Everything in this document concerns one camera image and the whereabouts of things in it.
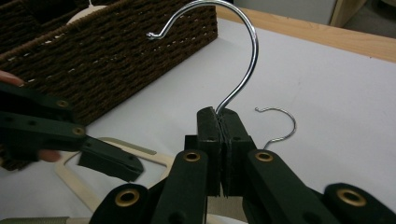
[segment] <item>finger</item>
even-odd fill
[[[21,86],[23,85],[23,80],[8,73],[0,70],[0,81],[6,82],[15,86]]]
[[[38,158],[40,158],[42,161],[54,162],[61,158],[61,153],[55,150],[40,149],[38,151]]]

